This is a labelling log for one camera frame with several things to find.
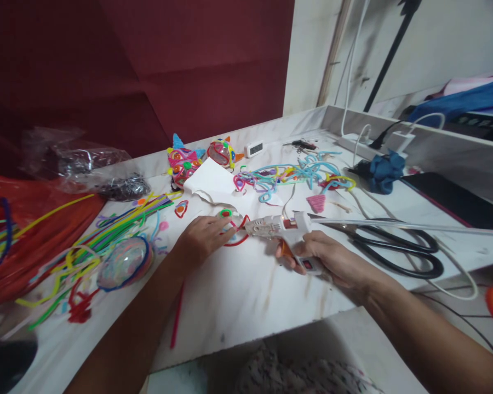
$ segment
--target wall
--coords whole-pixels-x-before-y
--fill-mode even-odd
[[[397,4],[397,0],[371,0],[354,58],[349,98],[353,109],[364,108],[402,23],[402,7]],[[342,74],[362,6],[363,0],[354,0],[326,104],[345,104],[348,72]],[[375,102],[398,98],[394,104],[403,108],[413,99],[407,95],[421,91],[413,100],[419,102],[452,77],[480,74],[493,74],[493,0],[422,0]],[[387,115],[395,109],[388,108]]]
[[[283,116],[314,108],[342,0],[295,0]]]

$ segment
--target fabric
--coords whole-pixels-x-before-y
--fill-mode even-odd
[[[372,193],[391,194],[393,182],[403,176],[404,168],[405,159],[398,153],[389,150],[388,155],[376,155],[371,162],[362,160],[349,171],[365,179]]]
[[[409,121],[434,112],[443,113],[447,120],[458,118],[463,113],[478,109],[493,107],[493,82],[450,96],[435,98],[420,104],[409,116]],[[430,127],[438,127],[440,118],[429,117],[421,120],[419,124]]]
[[[343,362],[284,360],[263,344],[240,372],[235,394],[382,393],[360,369]]]

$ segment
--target white paper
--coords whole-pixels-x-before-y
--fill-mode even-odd
[[[230,205],[242,215],[252,213],[257,197],[252,190],[236,192],[234,175],[212,159],[207,159],[185,182],[184,187],[185,191],[197,194],[211,204]]]
[[[208,158],[184,184],[187,192],[195,193],[198,190],[207,192],[229,193],[231,194],[236,186],[234,185],[234,175],[229,173],[212,159]]]

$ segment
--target marble table surface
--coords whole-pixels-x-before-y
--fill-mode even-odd
[[[330,161],[339,168],[352,163],[353,154],[336,145],[336,137],[320,129],[322,108],[299,116],[278,119],[265,124],[238,130],[230,134],[232,144],[240,150],[249,141],[264,140],[266,150],[251,159],[243,159],[239,165],[255,170],[270,164],[296,163],[299,154],[284,142],[304,135],[315,142],[321,150],[342,152]],[[188,144],[190,148],[206,148],[211,139]],[[148,155],[135,161],[142,166],[150,185],[156,194],[170,190],[170,178],[164,174],[168,168],[165,151]],[[282,186],[277,194],[287,201],[292,187]],[[298,184],[288,210],[311,212],[306,197],[318,194],[320,188],[309,190],[305,184]],[[355,194],[368,211],[375,217],[384,217],[383,209],[361,190]],[[396,216],[408,222],[460,226],[440,209],[401,182],[394,184],[389,196],[376,195]],[[169,229],[161,232],[168,249],[198,215],[215,215],[223,206],[214,206],[197,195],[185,195],[189,201],[184,218],[174,215],[173,207],[160,212],[161,221],[169,223]],[[337,201],[352,209],[346,213],[331,204]],[[331,218],[362,218],[352,196],[346,192],[328,192],[325,212]],[[121,213],[131,203],[109,202],[102,215]],[[248,212],[250,218],[279,215],[281,207],[255,202]],[[343,233],[315,224],[317,229],[342,242],[352,251],[361,253],[352,246]],[[454,252],[455,258],[466,270],[474,270],[493,264],[493,237],[464,234],[438,235]],[[167,368],[222,349],[233,347],[272,334],[302,326],[354,307],[354,304],[329,281],[321,277],[301,276],[290,272],[274,257],[275,244],[265,239],[249,238],[237,247],[222,248],[192,275],[185,284],[185,293],[179,323],[176,347],[169,349],[173,328],[173,316],[164,330],[151,371]],[[386,258],[410,267],[409,262],[399,253],[384,252]],[[33,365],[12,392],[60,393],[71,381],[91,350],[109,329],[142,288],[163,256],[158,256],[150,272],[138,283],[116,292],[95,298],[93,315],[83,325],[67,323],[65,316],[57,316],[42,324],[36,331],[39,350]],[[442,279],[455,276],[458,270],[441,252],[445,272]],[[407,289],[415,289],[424,281],[397,275],[387,271]]]

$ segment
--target blue cloth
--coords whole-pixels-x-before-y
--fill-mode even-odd
[[[493,82],[420,104],[409,116],[409,121],[413,122],[433,112],[442,112],[447,120],[453,120],[463,113],[491,107],[493,107]],[[429,117],[419,123],[424,126],[438,127],[440,118]]]
[[[405,159],[398,153],[389,150],[389,156],[374,156],[369,168],[372,177],[367,179],[372,193],[391,194],[393,182],[403,175]]]

